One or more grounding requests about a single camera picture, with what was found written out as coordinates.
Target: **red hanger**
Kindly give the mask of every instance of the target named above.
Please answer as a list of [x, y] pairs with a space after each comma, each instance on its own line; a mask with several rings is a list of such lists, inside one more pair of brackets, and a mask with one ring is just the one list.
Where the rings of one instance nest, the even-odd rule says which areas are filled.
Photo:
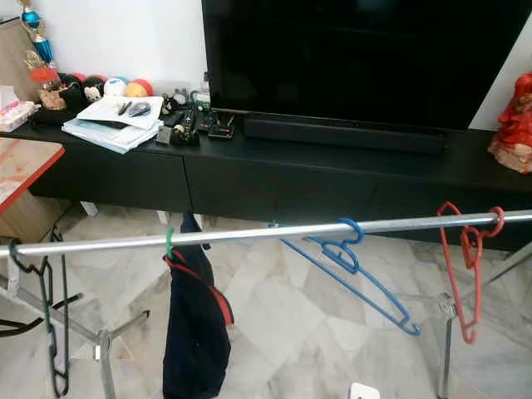
[[[437, 215], [441, 216], [447, 208], [451, 209], [455, 214], [461, 214], [460, 210], [454, 204], [447, 201], [438, 209], [436, 212]], [[489, 239], [495, 237], [505, 225], [505, 212], [501, 207], [496, 206], [490, 209], [490, 212], [496, 212], [499, 215], [499, 221], [492, 231], [482, 230], [479, 232], [475, 227], [464, 226], [460, 234], [465, 266], [475, 270], [475, 307], [473, 310], [473, 319], [468, 323], [466, 323], [464, 317], [464, 308], [462, 307], [460, 290], [458, 289], [455, 272], [452, 268], [446, 231], [443, 227], [440, 227], [441, 246], [443, 247], [443, 254], [446, 258], [447, 273], [449, 274], [449, 280], [451, 281], [452, 293], [455, 297], [456, 312], [458, 313], [458, 319], [460, 320], [462, 337], [467, 343], [474, 343], [476, 340], [476, 331], [473, 327], [479, 323], [480, 311], [482, 310], [482, 268], [480, 266], [480, 260], [482, 259], [482, 251], [484, 249], [483, 240], [485, 237]]]

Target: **stack of papers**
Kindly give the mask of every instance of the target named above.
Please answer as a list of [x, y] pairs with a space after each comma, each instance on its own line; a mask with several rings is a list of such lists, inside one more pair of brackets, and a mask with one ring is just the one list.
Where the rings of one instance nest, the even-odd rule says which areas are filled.
[[[148, 102], [151, 105], [151, 111], [143, 116], [131, 117], [127, 115], [127, 112], [119, 116], [118, 110], [121, 105], [129, 101], [132, 103], [131, 106], [136, 102]], [[62, 130], [90, 141], [92, 144], [125, 154], [157, 134], [159, 126], [162, 125], [158, 119], [162, 102], [162, 97], [104, 96], [77, 114], [76, 119], [65, 122]], [[115, 121], [128, 126], [120, 129], [104, 126], [94, 121]]]

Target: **table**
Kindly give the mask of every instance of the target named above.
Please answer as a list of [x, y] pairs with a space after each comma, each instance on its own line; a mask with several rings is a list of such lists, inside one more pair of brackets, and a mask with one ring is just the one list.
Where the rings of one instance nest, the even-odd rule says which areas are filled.
[[0, 214], [64, 153], [58, 143], [0, 137]]

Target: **soundbar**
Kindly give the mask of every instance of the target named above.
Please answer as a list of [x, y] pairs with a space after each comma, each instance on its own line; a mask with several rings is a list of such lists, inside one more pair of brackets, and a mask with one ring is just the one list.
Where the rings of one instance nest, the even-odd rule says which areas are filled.
[[437, 129], [362, 124], [305, 116], [248, 113], [244, 116], [243, 130], [246, 137], [424, 154], [437, 154], [447, 147], [445, 132]]

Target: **tv screen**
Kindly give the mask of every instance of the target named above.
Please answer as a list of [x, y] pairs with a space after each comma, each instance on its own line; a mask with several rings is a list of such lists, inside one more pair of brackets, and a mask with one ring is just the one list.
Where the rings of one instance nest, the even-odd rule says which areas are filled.
[[465, 129], [530, 0], [203, 0], [212, 106]]

